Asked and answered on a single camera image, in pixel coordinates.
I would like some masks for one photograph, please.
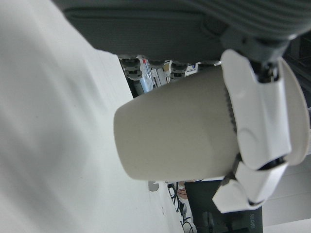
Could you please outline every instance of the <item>computer monitor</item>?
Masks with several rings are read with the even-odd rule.
[[[212,198],[220,185],[217,181],[186,182],[185,188],[199,233],[262,233],[262,209],[222,214]]]

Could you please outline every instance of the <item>white wall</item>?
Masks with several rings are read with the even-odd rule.
[[[149,192],[118,158],[118,57],[49,0],[2,0],[0,37],[0,232],[182,233],[165,183]]]
[[[262,210],[264,227],[311,218],[310,155],[303,163],[287,168]]]
[[[263,233],[309,233],[311,219],[287,222],[263,228]]]

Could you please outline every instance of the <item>robotic hand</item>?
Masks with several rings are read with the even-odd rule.
[[[262,74],[233,50],[222,55],[240,154],[213,201],[222,213],[254,210],[273,193],[292,151],[282,60]]]

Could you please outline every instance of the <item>gray padded surface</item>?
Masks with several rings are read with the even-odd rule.
[[[218,60],[228,27],[265,41],[311,29],[310,0],[53,1],[96,49],[149,60]]]

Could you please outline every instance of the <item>desk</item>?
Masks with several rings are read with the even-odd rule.
[[[149,192],[117,156],[132,98],[117,56],[48,0],[2,1],[0,31],[0,232],[182,233],[165,184]]]

